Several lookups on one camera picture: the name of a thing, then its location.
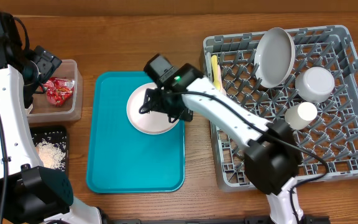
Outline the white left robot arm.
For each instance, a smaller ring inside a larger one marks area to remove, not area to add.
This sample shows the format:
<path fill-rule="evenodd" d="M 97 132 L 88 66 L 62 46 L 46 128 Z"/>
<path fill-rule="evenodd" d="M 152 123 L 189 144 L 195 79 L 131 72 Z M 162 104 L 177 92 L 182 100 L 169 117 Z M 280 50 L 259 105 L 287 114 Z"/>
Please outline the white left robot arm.
<path fill-rule="evenodd" d="M 107 223 L 108 216 L 73 195 L 67 175 L 46 168 L 25 109 L 61 60 L 20 36 L 22 21 L 0 11 L 0 221 Z"/>

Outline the white paper cup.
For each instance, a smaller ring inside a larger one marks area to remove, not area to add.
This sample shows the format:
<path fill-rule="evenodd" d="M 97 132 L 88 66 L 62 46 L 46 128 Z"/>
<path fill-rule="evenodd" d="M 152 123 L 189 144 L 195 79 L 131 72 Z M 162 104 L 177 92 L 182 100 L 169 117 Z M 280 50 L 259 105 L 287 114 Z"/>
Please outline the white paper cup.
<path fill-rule="evenodd" d="M 285 113 L 285 121 L 292 129 L 300 130 L 309 125 L 318 114 L 318 110 L 314 104 L 303 102 L 293 106 Z"/>

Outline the grey shallow bowl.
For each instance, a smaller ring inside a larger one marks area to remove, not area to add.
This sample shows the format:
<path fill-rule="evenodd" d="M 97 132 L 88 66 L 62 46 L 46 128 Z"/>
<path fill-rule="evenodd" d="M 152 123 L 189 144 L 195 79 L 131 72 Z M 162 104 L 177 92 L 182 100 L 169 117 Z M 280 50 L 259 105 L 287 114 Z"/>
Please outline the grey shallow bowl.
<path fill-rule="evenodd" d="M 284 82 L 295 62 L 295 44 L 292 36 L 282 28 L 268 30 L 258 43 L 254 63 L 258 65 L 255 72 L 261 85 L 273 88 Z"/>

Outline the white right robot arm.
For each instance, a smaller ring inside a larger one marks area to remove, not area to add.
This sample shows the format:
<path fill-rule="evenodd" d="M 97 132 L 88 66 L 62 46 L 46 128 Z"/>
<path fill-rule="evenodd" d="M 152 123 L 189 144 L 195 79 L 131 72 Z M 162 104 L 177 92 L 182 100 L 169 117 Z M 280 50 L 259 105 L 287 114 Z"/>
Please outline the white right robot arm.
<path fill-rule="evenodd" d="M 191 121 L 194 112 L 207 118 L 242 149 L 244 173 L 267 196 L 270 221 L 301 223 L 295 179 L 301 155 L 285 120 L 270 122 L 247 111 L 189 63 L 177 68 L 157 54 L 144 72 L 157 87 L 146 91 L 141 114 L 161 112 L 171 123 Z"/>

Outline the white rice pile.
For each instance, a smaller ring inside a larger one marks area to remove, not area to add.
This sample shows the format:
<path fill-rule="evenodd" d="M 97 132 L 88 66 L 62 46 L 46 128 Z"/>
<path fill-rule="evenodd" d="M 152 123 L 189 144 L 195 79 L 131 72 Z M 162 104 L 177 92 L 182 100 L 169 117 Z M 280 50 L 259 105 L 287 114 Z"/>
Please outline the white rice pile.
<path fill-rule="evenodd" d="M 49 169 L 65 171 L 66 152 L 60 149 L 59 143 L 51 143 L 46 140 L 36 144 L 36 151 L 44 164 Z"/>

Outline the white deep bowl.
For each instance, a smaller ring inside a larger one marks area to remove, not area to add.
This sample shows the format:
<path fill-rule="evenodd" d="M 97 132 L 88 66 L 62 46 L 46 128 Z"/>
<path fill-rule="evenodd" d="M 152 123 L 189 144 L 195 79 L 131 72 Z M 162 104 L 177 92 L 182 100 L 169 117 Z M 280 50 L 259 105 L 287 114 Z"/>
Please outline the white deep bowl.
<path fill-rule="evenodd" d="M 297 76 L 295 88 L 302 99 L 311 103 L 326 101 L 335 87 L 334 77 L 325 68 L 312 67 Z"/>

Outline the yellow plastic spoon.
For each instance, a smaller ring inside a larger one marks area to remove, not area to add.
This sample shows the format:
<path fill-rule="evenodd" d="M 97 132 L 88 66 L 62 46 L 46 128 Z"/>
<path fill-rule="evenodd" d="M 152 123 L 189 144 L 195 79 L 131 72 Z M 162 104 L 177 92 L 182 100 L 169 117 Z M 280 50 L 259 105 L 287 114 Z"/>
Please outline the yellow plastic spoon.
<path fill-rule="evenodd" d="M 218 58 L 216 55 L 213 55 L 211 57 L 211 64 L 213 70 L 213 85 L 216 87 L 217 90 L 219 90 L 220 85 L 218 82 L 218 73 L 217 73 Z"/>

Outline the large red snack wrapper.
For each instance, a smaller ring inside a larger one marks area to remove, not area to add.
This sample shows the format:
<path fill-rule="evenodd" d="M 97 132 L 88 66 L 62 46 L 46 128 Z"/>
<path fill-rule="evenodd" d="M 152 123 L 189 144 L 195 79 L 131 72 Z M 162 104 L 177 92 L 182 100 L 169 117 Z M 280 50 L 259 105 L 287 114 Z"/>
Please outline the large red snack wrapper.
<path fill-rule="evenodd" d="M 45 84 L 47 101 L 54 106 L 62 106 L 73 96 L 75 81 L 66 78 L 50 78 Z"/>

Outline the pink round plate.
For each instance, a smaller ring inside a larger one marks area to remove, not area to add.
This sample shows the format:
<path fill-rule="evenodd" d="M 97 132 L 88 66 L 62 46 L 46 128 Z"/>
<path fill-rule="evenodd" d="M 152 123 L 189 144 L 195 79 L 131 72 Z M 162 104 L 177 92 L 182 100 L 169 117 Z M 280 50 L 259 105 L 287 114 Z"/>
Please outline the pink round plate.
<path fill-rule="evenodd" d="M 126 111 L 127 117 L 138 131 L 145 134 L 163 134 L 174 128 L 178 121 L 170 123 L 168 115 L 156 111 L 140 114 L 139 109 L 143 105 L 146 89 L 155 89 L 155 83 L 146 83 L 132 92 L 130 95 Z"/>

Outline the pink plastic fork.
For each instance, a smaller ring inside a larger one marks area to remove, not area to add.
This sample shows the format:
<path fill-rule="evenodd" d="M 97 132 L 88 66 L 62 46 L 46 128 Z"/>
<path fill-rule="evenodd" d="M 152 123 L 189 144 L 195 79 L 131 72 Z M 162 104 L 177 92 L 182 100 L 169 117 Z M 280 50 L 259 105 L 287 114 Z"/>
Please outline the pink plastic fork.
<path fill-rule="evenodd" d="M 226 91 L 223 87 L 223 81 L 222 81 L 222 76 L 221 76 L 221 67 L 219 65 L 217 65 L 217 73 L 218 73 L 218 82 L 219 82 L 219 90 L 223 95 L 226 95 Z"/>

